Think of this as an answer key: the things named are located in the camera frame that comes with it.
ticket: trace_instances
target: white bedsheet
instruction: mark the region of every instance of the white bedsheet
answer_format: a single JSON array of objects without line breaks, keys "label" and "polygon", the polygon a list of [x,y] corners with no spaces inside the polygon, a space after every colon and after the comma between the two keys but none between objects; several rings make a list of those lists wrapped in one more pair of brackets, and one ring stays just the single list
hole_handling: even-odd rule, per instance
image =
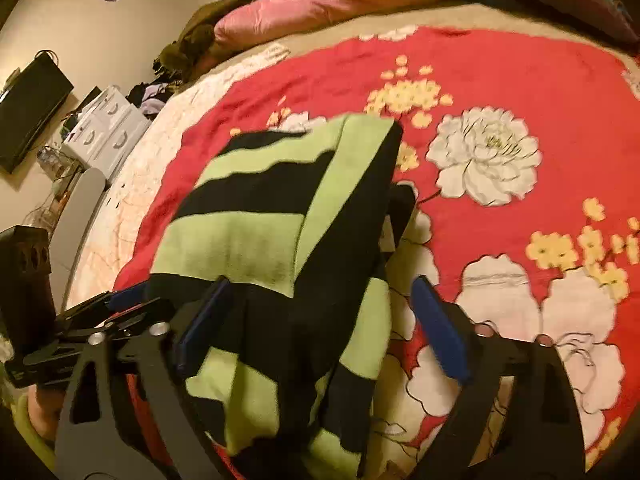
[{"label": "white bedsheet", "polygon": [[140,222],[160,188],[182,134],[211,110],[230,86],[285,59],[281,44],[203,76],[194,86],[169,99],[113,181],[84,242],[66,305],[75,306],[111,290],[120,269],[130,260]]}]

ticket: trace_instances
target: metal bolt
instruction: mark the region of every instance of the metal bolt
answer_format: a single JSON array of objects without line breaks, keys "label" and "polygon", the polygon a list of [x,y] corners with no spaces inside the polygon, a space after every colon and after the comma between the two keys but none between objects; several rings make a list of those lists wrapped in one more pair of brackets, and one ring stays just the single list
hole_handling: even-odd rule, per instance
[{"label": "metal bolt", "polygon": [[160,323],[155,323],[149,327],[149,333],[151,335],[164,335],[169,332],[169,324],[166,321],[161,321]]},{"label": "metal bolt", "polygon": [[487,323],[477,323],[474,326],[474,332],[482,337],[491,337],[495,334],[495,330]]},{"label": "metal bolt", "polygon": [[547,348],[550,348],[554,345],[554,340],[547,334],[539,334],[536,338],[536,343],[538,343],[540,346],[546,346]]},{"label": "metal bolt", "polygon": [[87,339],[87,342],[90,345],[99,345],[101,342],[104,341],[104,334],[102,332],[94,332],[89,336],[89,339]]}]

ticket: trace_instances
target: blue gripper pad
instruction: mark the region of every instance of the blue gripper pad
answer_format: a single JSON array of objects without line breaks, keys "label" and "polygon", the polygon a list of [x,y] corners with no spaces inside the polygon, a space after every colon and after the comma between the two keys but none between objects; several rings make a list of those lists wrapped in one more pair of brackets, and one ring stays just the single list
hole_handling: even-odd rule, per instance
[{"label": "blue gripper pad", "polygon": [[442,300],[425,276],[411,286],[411,304],[440,367],[451,379],[465,383],[471,372],[466,359],[466,344],[442,309]]},{"label": "blue gripper pad", "polygon": [[107,308],[112,312],[122,312],[132,306],[145,302],[146,282],[130,286],[124,290],[117,290],[111,294]]},{"label": "blue gripper pad", "polygon": [[174,366],[184,378],[194,376],[219,330],[234,306],[233,286],[228,279],[217,280],[207,291],[202,307],[174,346]]}]

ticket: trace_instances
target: red floral bedspread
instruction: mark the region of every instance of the red floral bedspread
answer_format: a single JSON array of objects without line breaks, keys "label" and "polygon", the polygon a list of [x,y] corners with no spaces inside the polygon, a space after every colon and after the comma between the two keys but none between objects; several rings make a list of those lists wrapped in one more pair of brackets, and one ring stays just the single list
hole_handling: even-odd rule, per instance
[{"label": "red floral bedspread", "polygon": [[[640,394],[640,102],[623,70],[583,44],[417,27],[262,70],[185,132],[116,288],[147,277],[172,213],[230,135],[344,112],[393,116],[404,127],[394,178],[414,184],[420,215],[387,269],[394,334],[367,476],[389,460],[408,472],[457,394],[408,304],[416,274],[503,336],[554,339],[589,468]],[[505,380],[483,452],[508,389]]]}]

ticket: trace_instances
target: striped cloth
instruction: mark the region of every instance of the striped cloth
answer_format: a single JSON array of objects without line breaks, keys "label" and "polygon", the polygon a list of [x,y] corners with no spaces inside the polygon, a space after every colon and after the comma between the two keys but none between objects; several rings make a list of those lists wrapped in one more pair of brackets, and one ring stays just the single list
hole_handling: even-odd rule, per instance
[{"label": "striped cloth", "polygon": [[391,330],[378,241],[401,135],[393,120],[344,115],[235,136],[164,232],[150,298],[180,306],[219,276],[233,283],[186,388],[248,478],[363,471]]}]

